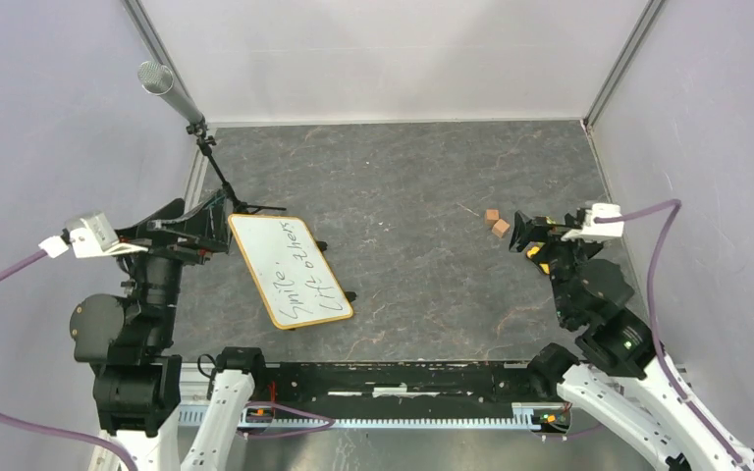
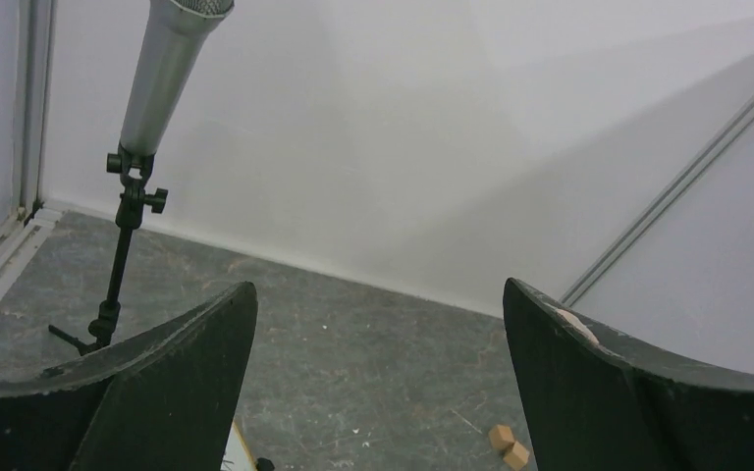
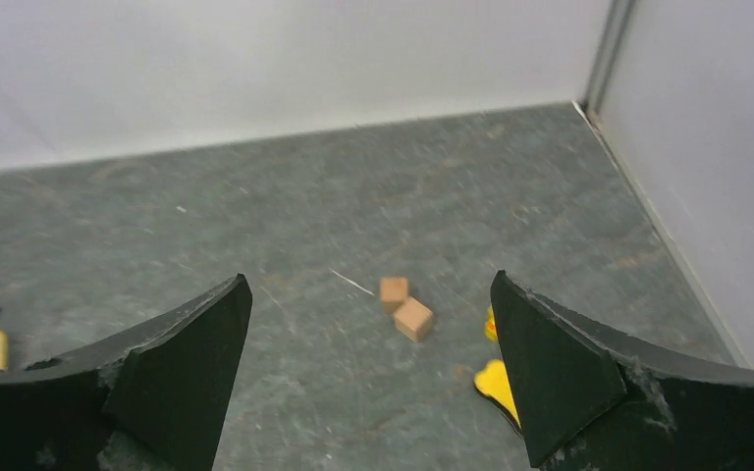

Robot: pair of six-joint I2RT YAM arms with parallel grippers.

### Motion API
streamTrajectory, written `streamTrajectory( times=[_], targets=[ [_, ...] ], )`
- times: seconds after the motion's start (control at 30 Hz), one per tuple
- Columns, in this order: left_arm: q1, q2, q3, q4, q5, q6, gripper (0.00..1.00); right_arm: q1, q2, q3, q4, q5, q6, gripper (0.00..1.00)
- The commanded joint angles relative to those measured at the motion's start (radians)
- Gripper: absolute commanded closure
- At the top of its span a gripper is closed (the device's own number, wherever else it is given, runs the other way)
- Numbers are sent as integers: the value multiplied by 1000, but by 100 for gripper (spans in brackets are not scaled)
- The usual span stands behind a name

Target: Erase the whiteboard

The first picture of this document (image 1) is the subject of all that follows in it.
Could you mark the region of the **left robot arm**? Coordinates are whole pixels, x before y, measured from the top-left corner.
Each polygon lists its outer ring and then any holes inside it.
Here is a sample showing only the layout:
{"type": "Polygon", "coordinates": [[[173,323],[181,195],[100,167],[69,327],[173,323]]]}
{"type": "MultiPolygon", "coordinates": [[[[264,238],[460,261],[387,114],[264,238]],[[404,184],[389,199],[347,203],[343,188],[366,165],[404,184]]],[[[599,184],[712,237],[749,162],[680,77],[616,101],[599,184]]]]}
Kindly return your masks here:
{"type": "Polygon", "coordinates": [[[229,250],[225,199],[193,208],[175,199],[142,221],[116,230],[102,212],[65,228],[78,258],[111,257],[126,274],[123,293],[99,293],[70,319],[74,357],[94,375],[100,427],[129,470],[222,470],[250,400],[269,387],[256,347],[227,347],[208,382],[208,407],[186,454],[178,450],[183,360],[169,353],[185,266],[229,250]]]}

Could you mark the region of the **yellow bone shaped eraser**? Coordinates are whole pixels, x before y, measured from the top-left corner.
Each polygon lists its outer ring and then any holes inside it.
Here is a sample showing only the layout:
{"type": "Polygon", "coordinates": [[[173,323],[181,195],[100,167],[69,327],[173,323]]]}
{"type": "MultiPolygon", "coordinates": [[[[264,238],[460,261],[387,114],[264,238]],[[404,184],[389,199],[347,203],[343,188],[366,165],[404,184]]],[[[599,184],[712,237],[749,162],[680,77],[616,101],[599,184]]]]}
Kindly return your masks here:
{"type": "Polygon", "coordinates": [[[531,244],[530,247],[526,249],[525,256],[537,267],[540,273],[549,276],[550,267],[543,258],[545,255],[543,252],[544,245],[544,242],[535,242],[531,244]]]}

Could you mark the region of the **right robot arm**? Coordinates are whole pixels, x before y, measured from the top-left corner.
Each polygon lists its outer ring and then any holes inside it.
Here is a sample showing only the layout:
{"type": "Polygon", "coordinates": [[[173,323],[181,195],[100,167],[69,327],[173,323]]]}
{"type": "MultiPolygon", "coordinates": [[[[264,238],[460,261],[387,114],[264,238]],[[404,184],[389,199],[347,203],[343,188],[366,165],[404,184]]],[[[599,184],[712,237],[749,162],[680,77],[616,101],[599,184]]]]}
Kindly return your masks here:
{"type": "Polygon", "coordinates": [[[754,470],[754,448],[692,392],[661,341],[627,308],[634,289],[619,265],[599,257],[622,226],[597,224],[618,216],[612,204],[580,208],[560,223],[515,212],[509,249],[548,275],[557,320],[578,334],[581,351],[544,347],[528,365],[530,392],[583,409],[657,470],[754,470]]]}

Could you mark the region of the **yellow framed whiteboard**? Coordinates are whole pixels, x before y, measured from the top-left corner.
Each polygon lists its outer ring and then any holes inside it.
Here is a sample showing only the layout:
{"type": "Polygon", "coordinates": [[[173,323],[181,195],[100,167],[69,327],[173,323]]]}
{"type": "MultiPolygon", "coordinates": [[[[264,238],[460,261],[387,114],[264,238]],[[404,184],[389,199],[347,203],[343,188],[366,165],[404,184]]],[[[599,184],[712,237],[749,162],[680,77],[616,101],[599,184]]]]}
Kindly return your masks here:
{"type": "Polygon", "coordinates": [[[292,330],[353,316],[351,301],[302,219],[233,214],[228,223],[276,328],[292,330]]]}

